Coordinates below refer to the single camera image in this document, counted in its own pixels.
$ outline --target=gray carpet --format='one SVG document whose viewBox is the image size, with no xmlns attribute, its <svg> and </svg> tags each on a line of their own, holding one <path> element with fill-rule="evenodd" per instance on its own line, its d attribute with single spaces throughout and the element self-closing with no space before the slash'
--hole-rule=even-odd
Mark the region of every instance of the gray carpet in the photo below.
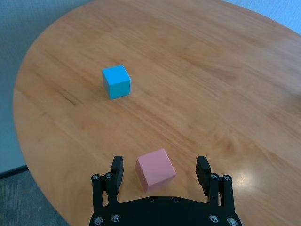
<svg viewBox="0 0 301 226">
<path fill-rule="evenodd" d="M 0 226 L 68 226 L 29 171 L 0 180 Z"/>
</svg>

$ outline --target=wood grain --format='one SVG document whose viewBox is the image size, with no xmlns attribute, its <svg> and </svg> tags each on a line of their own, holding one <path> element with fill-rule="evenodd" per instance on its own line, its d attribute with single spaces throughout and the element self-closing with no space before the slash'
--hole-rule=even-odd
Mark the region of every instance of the wood grain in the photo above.
<svg viewBox="0 0 301 226">
<path fill-rule="evenodd" d="M 109 100 L 101 70 L 124 64 L 132 94 Z M 205 201 L 196 157 L 230 174 L 245 226 L 301 222 L 301 38 L 217 0 L 100 0 L 51 25 L 16 80 L 18 139 L 39 187 L 74 226 L 94 173 L 124 156 L 121 202 Z M 165 148 L 178 176 L 144 194 L 135 160 Z"/>
</svg>

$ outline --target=table surface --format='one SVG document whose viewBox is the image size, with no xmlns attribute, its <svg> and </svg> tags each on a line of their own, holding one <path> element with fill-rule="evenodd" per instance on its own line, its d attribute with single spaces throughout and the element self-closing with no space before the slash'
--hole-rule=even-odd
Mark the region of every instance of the table surface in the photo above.
<svg viewBox="0 0 301 226">
<path fill-rule="evenodd" d="M 101 70 L 123 64 L 131 95 Z M 92 215 L 91 175 L 123 155 L 119 201 L 206 201 L 197 156 L 233 176 L 244 225 L 301 222 L 301 38 L 218 0 L 100 0 L 51 25 L 24 58 L 15 124 L 34 179 L 74 226 Z M 177 177 L 142 191 L 136 158 L 165 148 Z"/>
</svg>

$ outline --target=block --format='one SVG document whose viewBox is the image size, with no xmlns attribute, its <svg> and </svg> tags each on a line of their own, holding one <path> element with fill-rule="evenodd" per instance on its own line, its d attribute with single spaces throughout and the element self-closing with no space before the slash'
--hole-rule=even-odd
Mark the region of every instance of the block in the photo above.
<svg viewBox="0 0 301 226">
<path fill-rule="evenodd" d="M 110 99 L 129 95 L 131 78 L 123 65 L 103 69 L 103 85 Z"/>
<path fill-rule="evenodd" d="M 174 167 L 163 148 L 138 157 L 136 172 L 145 192 L 167 185 L 176 176 Z"/>
</svg>

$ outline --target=floor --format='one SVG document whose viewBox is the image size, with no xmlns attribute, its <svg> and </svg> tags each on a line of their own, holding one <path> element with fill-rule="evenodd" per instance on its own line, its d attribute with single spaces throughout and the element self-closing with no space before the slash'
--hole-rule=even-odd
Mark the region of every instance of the floor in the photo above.
<svg viewBox="0 0 301 226">
<path fill-rule="evenodd" d="M 13 122 L 13 88 L 32 42 L 56 19 L 90 0 L 0 0 L 0 174 L 25 165 Z M 301 34 L 300 0 L 225 0 Z M 64 226 L 30 173 L 0 180 L 1 226 Z"/>
<path fill-rule="evenodd" d="M 29 171 L 0 180 L 1 226 L 67 226 Z"/>
</svg>

